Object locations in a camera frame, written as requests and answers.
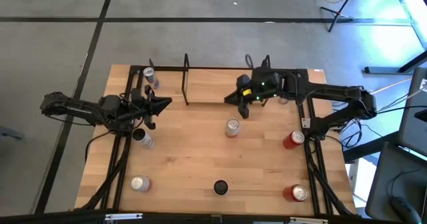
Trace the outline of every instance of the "red can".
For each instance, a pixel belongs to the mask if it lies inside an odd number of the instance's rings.
[[[283,197],[288,201],[304,201],[307,198],[307,190],[301,185],[293,185],[283,190]]]
[[[304,142],[304,134],[301,131],[292,131],[284,140],[283,146],[286,149],[293,149]]]

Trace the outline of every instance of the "metal stand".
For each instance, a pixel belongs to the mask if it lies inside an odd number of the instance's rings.
[[[395,131],[363,145],[359,145],[357,147],[353,147],[345,152],[344,161],[346,163],[353,162],[356,159],[362,158],[367,155],[371,155],[377,152],[380,152],[386,143],[395,144],[397,142],[399,136],[399,132]]]
[[[412,75],[415,68],[427,62],[427,50],[413,58],[402,67],[365,67],[366,74],[400,74]]]
[[[328,32],[331,32],[331,31],[332,31],[332,29],[334,28],[335,23],[337,22],[338,18],[340,18],[340,17],[346,17],[346,18],[348,18],[350,21],[353,21],[353,20],[354,20],[354,18],[353,18],[353,17],[349,17],[349,16],[345,16],[345,15],[341,14],[342,9],[344,9],[344,7],[347,5],[347,2],[348,2],[348,0],[346,0],[346,1],[344,2],[344,4],[341,6],[341,8],[340,8],[340,10],[339,10],[339,11],[334,11],[334,10],[331,10],[331,9],[329,9],[329,8],[326,8],[326,7],[320,7],[320,9],[323,9],[323,10],[329,11],[330,13],[333,13],[333,14],[334,14],[334,20],[332,21],[332,24],[331,24],[331,26],[329,27]]]

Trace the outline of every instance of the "can lid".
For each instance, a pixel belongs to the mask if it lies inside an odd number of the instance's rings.
[[[239,128],[239,126],[240,126],[240,123],[237,119],[230,119],[227,121],[227,128],[228,129],[235,130],[235,129]]]
[[[133,131],[132,137],[137,141],[141,141],[145,137],[144,129],[136,129],[135,131]]]
[[[154,74],[154,69],[152,69],[151,67],[146,67],[144,69],[143,73],[144,73],[145,76],[153,75]]]
[[[292,189],[292,195],[294,195],[295,199],[298,201],[303,201],[307,198],[307,190],[301,185],[295,185]]]
[[[135,190],[138,190],[142,187],[144,183],[144,179],[142,177],[134,177],[131,180],[131,187]]]
[[[224,195],[228,191],[228,184],[223,180],[216,181],[215,185],[213,185],[213,190],[218,195]]]
[[[292,141],[294,141],[294,143],[303,143],[304,142],[304,134],[302,134],[301,131],[294,131],[292,133]]]

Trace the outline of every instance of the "tripod stand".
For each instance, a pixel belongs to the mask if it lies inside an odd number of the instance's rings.
[[[332,31],[332,28],[334,28],[335,23],[338,21],[338,18],[340,18],[340,17],[346,17],[347,19],[349,19],[348,21],[353,21],[354,20],[353,17],[349,17],[349,16],[345,16],[345,15],[341,14],[342,9],[346,6],[347,2],[348,2],[348,0],[346,0],[344,2],[344,4],[341,6],[341,8],[340,8],[339,11],[334,11],[334,10],[331,10],[329,8],[326,8],[326,7],[320,7],[320,9],[327,10],[327,11],[331,12],[332,14],[334,14],[334,20],[332,21],[332,24],[329,27],[328,32]]]

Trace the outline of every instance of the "black puck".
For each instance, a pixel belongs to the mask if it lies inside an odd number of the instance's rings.
[[[213,190],[215,190],[218,195],[224,195],[228,191],[228,185],[225,181],[219,180],[215,182],[215,185],[213,185]]]

